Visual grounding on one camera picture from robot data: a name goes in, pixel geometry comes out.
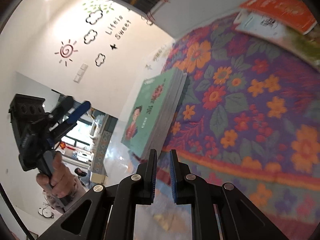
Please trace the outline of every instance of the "stack of books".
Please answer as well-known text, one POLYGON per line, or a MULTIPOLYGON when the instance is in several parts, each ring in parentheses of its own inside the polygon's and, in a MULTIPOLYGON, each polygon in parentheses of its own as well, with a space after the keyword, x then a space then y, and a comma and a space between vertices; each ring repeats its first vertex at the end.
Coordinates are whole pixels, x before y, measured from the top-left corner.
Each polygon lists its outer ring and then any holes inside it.
POLYGON ((143 81, 121 142, 138 158, 161 153, 187 74, 172 68, 143 81))
POLYGON ((301 0, 248 0, 235 30, 274 43, 320 72, 320 26, 301 0))

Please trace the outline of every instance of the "hand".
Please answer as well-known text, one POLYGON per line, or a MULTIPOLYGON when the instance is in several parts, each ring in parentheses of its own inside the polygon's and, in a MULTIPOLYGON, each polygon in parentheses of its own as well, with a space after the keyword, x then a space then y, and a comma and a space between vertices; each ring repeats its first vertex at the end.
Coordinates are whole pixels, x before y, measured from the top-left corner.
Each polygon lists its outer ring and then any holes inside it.
POLYGON ((42 173, 36 176, 36 181, 46 192, 57 195, 58 198, 65 197, 74 190, 75 179, 69 168, 62 163, 61 152, 56 152, 52 166, 55 171, 50 181, 49 178, 42 173))

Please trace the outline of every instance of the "silver screw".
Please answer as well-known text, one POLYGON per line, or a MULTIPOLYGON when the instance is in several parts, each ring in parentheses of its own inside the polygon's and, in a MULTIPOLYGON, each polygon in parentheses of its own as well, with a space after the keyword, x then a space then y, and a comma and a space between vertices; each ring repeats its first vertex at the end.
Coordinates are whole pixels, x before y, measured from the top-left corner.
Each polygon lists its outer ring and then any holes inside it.
POLYGON ((102 191, 103 190, 103 186, 102 185, 95 185, 94 187, 93 187, 93 191, 94 192, 100 192, 100 191, 102 191))
POLYGON ((131 176, 131 179, 132 180, 140 180, 141 179, 141 176, 139 175, 139 174, 133 174, 132 176, 131 176))
POLYGON ((233 186, 232 183, 226 183, 226 184, 224 185, 224 188, 225 188, 226 190, 233 190, 233 189, 235 188, 235 186, 233 186))
POLYGON ((195 180, 196 179, 196 176, 194 175, 194 174, 188 174, 188 175, 186 175, 186 179, 187 180, 195 180))

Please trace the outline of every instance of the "book cover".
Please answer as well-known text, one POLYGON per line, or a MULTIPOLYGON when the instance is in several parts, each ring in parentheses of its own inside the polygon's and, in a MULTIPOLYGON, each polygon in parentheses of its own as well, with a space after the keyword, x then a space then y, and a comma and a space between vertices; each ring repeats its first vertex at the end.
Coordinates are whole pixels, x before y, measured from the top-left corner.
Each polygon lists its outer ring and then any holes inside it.
POLYGON ((296 30, 270 18, 251 13, 247 19, 236 27, 244 32, 271 43, 292 53, 320 71, 320 27, 316 25, 311 32, 302 35, 296 30))
POLYGON ((316 25, 316 19, 301 0, 248 0, 240 7, 268 15, 302 34, 316 25))
POLYGON ((139 158, 141 158, 155 126, 161 106, 177 70, 177 68, 172 68, 159 76, 146 79, 142 83, 121 140, 139 158))

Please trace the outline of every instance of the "star sticker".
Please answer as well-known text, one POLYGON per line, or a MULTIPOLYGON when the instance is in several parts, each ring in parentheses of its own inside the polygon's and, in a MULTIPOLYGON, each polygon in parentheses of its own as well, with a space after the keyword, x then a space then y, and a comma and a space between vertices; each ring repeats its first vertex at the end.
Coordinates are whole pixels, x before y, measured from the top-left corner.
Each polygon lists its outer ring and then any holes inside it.
POLYGON ((112 50, 117 49, 115 44, 113 44, 113 45, 110 44, 110 47, 111 47, 112 50))

